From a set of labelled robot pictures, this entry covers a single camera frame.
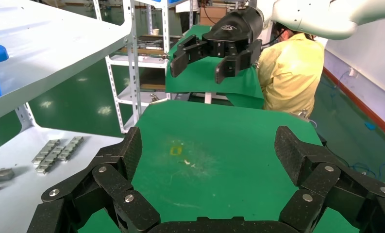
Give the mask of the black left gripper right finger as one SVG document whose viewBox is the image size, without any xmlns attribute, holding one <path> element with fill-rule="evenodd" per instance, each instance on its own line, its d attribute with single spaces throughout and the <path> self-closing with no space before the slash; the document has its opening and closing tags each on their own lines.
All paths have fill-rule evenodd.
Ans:
<svg viewBox="0 0 385 233">
<path fill-rule="evenodd" d="M 324 146 L 299 140 L 287 126 L 278 127 L 274 149 L 298 188 L 280 222 L 311 233 L 330 208 L 362 233 L 385 233 L 385 183 L 343 165 Z"/>
</svg>

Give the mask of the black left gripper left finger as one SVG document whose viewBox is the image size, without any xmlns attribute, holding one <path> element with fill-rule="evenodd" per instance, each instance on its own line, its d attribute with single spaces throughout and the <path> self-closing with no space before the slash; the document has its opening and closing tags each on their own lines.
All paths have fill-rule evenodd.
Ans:
<svg viewBox="0 0 385 233">
<path fill-rule="evenodd" d="M 101 148 L 89 165 L 43 192 L 27 231 L 76 233 L 103 209 L 122 233 L 147 233 L 161 222 L 157 210 L 132 185 L 142 153 L 141 132 Z"/>
</svg>

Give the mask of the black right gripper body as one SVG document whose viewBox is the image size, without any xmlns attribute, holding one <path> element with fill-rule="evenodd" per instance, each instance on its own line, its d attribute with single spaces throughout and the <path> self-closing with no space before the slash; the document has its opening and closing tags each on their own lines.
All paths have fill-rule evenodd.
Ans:
<svg viewBox="0 0 385 233">
<path fill-rule="evenodd" d="M 262 44 L 258 37 L 263 25 L 264 16 L 259 9 L 247 6 L 234 10 L 202 35 L 202 54 L 223 58 L 258 48 Z"/>
</svg>

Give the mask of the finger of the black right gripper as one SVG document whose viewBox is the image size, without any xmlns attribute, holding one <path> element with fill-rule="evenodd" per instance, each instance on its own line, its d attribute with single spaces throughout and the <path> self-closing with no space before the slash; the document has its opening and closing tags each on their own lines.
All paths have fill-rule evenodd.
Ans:
<svg viewBox="0 0 385 233">
<path fill-rule="evenodd" d="M 209 54 L 209 44 L 205 40 L 200 40 L 196 35 L 191 35 L 177 45 L 177 50 L 173 54 L 170 62 L 170 72 L 172 77 L 179 76 L 189 64 L 207 57 Z"/>
<path fill-rule="evenodd" d="M 234 77 L 240 71 L 255 66 L 261 55 L 262 40 L 256 39 L 239 51 L 236 44 L 230 43 L 227 55 L 216 66 L 215 82 L 221 84 L 225 78 Z"/>
</svg>

